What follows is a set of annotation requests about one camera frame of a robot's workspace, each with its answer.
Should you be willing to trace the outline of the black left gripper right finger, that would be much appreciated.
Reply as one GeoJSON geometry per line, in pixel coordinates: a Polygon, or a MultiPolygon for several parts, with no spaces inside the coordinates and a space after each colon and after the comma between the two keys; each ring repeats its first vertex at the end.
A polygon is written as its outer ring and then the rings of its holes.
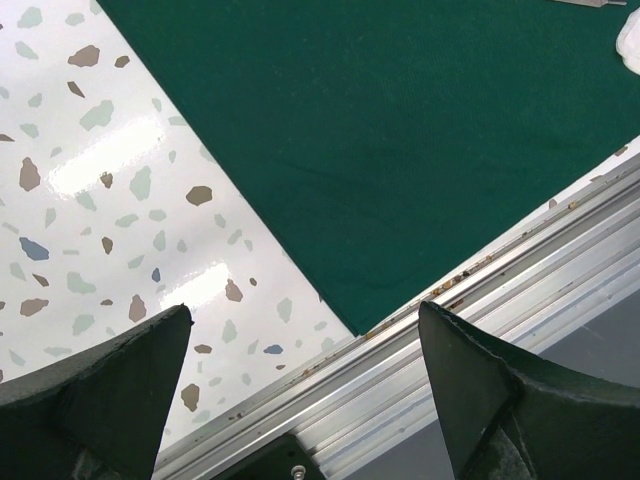
{"type": "Polygon", "coordinates": [[[458,479],[636,479],[638,389],[419,308],[429,383],[458,479]]]}

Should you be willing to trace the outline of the white gauze pad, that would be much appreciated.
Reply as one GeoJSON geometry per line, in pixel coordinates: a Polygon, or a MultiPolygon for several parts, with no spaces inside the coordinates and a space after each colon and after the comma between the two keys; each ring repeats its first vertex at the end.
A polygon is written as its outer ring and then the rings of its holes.
{"type": "Polygon", "coordinates": [[[640,9],[633,11],[616,39],[616,51],[623,64],[640,75],[640,9]]]}

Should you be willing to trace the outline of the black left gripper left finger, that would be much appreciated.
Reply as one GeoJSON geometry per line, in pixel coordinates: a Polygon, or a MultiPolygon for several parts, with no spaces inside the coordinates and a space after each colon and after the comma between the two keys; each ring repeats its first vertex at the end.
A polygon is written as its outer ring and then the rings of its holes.
{"type": "Polygon", "coordinates": [[[192,325],[176,305],[2,383],[2,478],[151,478],[192,325]]]}

